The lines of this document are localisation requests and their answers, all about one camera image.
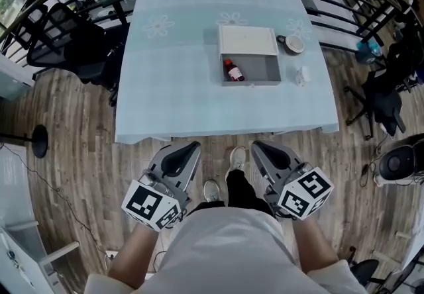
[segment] flower pattern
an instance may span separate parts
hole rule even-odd
[[[302,20],[295,21],[293,19],[289,19],[289,24],[286,28],[292,32],[291,35],[304,38],[305,40],[310,39],[309,33],[312,32],[312,30],[309,27],[304,26]]]
[[[220,20],[217,20],[217,25],[225,26],[246,26],[248,21],[246,19],[240,18],[240,13],[234,12],[233,14],[228,14],[226,12],[219,13],[221,16]]]
[[[167,28],[173,26],[175,22],[168,21],[167,15],[160,17],[151,17],[148,24],[143,27],[143,31],[147,32],[147,37],[154,38],[156,35],[168,35]]]

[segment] white box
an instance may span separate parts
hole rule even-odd
[[[220,25],[218,33],[223,85],[277,85],[281,82],[274,29]],[[244,81],[231,81],[223,63],[226,59],[239,68]]]

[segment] black pants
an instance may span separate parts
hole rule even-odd
[[[256,209],[257,211],[264,212],[274,217],[268,204],[264,200],[258,199],[256,197],[254,189],[244,177],[243,171],[230,171],[227,177],[227,185],[229,198],[228,207]],[[200,205],[194,208],[194,210],[192,210],[190,214],[200,209],[224,206],[224,201],[202,202]]]

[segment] shoe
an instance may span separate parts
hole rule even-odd
[[[207,202],[220,201],[219,187],[213,180],[207,180],[203,186],[203,196]]]
[[[244,172],[244,163],[246,162],[246,150],[242,146],[238,146],[233,149],[230,154],[230,168],[225,174],[225,180],[227,180],[229,172],[232,170],[241,170]]]

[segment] table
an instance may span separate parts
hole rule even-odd
[[[223,87],[217,25],[297,34],[305,52],[278,56],[277,86]],[[327,66],[301,0],[136,0],[117,103],[117,142],[143,138],[339,129]],[[311,81],[295,84],[300,66]]]

